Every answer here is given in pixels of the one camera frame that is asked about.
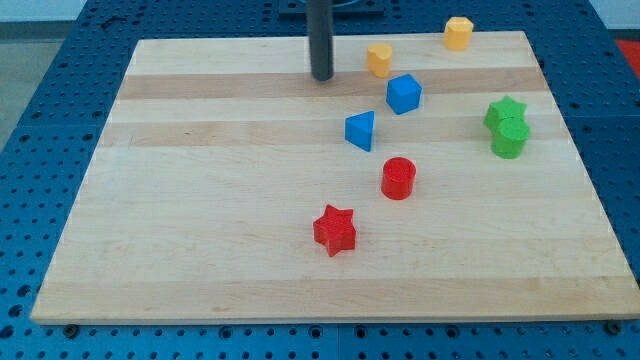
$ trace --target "yellow hexagon block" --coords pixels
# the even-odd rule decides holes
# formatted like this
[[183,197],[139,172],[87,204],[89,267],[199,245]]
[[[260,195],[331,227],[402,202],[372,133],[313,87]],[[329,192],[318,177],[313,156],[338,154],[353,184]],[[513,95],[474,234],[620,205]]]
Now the yellow hexagon block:
[[391,71],[393,49],[386,43],[371,44],[367,47],[367,69],[379,78],[386,78]]
[[452,17],[444,28],[444,46],[449,50],[464,50],[469,46],[473,23],[466,17]]

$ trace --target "metal rod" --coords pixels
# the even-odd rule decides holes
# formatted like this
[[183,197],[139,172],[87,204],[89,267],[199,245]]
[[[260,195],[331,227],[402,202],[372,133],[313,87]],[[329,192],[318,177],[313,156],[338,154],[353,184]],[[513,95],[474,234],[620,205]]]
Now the metal rod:
[[329,80],[333,77],[333,1],[306,3],[311,75],[318,81]]

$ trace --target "red star block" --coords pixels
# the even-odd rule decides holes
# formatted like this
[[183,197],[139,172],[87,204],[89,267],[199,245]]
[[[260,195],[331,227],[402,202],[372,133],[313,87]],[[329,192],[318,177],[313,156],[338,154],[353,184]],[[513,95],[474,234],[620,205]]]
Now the red star block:
[[327,248],[330,257],[340,250],[356,248],[356,228],[352,218],[353,209],[339,210],[327,205],[324,215],[313,222],[313,237]]

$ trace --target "wooden board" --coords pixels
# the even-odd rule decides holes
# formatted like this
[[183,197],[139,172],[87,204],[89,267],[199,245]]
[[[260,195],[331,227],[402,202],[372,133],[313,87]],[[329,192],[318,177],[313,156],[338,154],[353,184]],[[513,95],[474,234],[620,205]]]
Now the wooden board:
[[[305,38],[138,43],[32,317],[220,324],[633,318],[640,291],[521,32],[336,38],[335,78]],[[394,115],[366,46],[423,85]],[[490,102],[527,103],[522,156],[490,151]],[[374,149],[344,118],[376,111]],[[379,191],[412,159],[414,194]],[[357,249],[313,241],[325,204],[355,209]]]

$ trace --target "blue block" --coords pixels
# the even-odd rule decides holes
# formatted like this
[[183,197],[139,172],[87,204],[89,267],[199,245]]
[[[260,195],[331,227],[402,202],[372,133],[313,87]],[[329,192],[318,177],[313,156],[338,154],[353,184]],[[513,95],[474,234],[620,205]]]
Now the blue block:
[[344,138],[364,151],[371,151],[375,112],[348,117],[344,122]]
[[399,76],[387,83],[387,104],[397,115],[417,109],[421,94],[422,86],[411,74]]

